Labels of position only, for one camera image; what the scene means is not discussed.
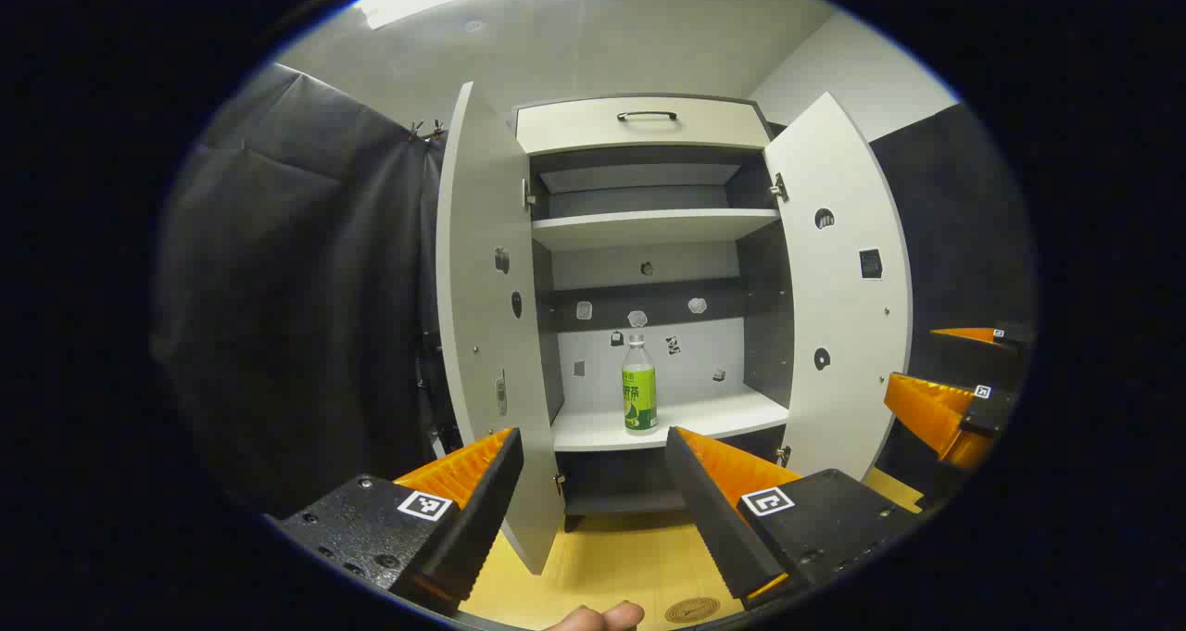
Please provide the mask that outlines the green label clear bottle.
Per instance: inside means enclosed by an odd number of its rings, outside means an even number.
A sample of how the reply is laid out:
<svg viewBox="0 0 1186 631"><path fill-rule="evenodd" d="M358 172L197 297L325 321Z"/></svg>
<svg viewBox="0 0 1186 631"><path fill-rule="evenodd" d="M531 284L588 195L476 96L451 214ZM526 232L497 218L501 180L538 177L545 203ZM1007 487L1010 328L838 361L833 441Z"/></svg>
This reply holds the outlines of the green label clear bottle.
<svg viewBox="0 0 1186 631"><path fill-rule="evenodd" d="M658 427L657 372L643 334L629 334L620 378L625 429L632 435Z"/></svg>

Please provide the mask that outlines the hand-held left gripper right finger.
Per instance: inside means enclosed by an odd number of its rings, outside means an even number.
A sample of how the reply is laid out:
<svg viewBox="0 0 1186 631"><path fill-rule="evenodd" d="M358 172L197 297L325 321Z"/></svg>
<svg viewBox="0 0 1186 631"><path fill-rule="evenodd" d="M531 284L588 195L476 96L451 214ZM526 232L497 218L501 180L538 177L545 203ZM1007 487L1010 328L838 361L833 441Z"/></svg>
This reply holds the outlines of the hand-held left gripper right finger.
<svg viewBox="0 0 1186 631"><path fill-rule="evenodd" d="M918 525L914 512L839 469L795 474L677 425L664 457L725 587L747 611L829 586Z"/></svg>

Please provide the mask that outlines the white cabinet door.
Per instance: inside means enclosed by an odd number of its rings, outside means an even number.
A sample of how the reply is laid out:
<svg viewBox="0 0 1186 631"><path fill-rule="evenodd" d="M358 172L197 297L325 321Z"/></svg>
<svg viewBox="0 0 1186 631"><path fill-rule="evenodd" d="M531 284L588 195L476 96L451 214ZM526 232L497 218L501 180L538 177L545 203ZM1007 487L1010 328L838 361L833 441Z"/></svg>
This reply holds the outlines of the white cabinet door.
<svg viewBox="0 0 1186 631"><path fill-rule="evenodd" d="M538 345L531 200L528 154L477 83L463 83L436 206L442 361L463 441L518 431L523 469L500 534L538 575L565 503Z"/></svg>
<svg viewBox="0 0 1186 631"><path fill-rule="evenodd" d="M876 154L831 93L801 111L763 161L793 310L788 467L861 480L890 436L886 385L906 371L914 336L901 213Z"/></svg>

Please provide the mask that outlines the white and grey cabinet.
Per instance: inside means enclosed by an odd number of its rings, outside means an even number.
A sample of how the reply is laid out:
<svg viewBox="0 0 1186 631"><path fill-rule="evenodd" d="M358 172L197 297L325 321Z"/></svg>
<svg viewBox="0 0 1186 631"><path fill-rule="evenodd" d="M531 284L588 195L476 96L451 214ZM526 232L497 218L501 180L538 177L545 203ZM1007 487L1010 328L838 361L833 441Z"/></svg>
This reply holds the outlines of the white and grey cabinet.
<svg viewBox="0 0 1186 631"><path fill-rule="evenodd" d="M680 208L779 213L765 148L650 145L528 155L531 218ZM620 370L632 333L644 336L652 357L658 409L748 385L789 412L795 329L782 219L723 243L576 251L533 243L551 423L574 401L623 412ZM788 421L721 438L785 463L785 429ZM555 457L566 531L589 514L665 512L683 505L663 469L663 446Z"/></svg>

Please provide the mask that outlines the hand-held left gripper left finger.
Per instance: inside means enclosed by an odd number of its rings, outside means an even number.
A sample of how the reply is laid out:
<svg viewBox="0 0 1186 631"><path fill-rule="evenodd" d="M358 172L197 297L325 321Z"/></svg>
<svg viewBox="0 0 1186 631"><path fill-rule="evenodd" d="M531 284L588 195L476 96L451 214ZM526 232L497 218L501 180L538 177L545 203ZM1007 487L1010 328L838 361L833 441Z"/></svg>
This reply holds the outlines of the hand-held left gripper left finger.
<svg viewBox="0 0 1186 631"><path fill-rule="evenodd" d="M517 428L395 480L356 474L278 525L352 579L453 616L472 594L523 469Z"/></svg>

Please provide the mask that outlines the white cabinet drawer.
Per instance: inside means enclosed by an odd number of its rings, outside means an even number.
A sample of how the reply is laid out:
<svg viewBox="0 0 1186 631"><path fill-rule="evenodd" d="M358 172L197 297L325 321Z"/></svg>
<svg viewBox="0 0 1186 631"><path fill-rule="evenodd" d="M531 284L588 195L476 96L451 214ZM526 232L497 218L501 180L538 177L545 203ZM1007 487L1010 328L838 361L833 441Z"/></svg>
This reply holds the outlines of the white cabinet drawer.
<svg viewBox="0 0 1186 631"><path fill-rule="evenodd" d="M676 111L680 120L617 120L618 113L631 110ZM519 106L512 127L530 157L650 145L763 149L774 138L757 103L704 95L610 95Z"/></svg>

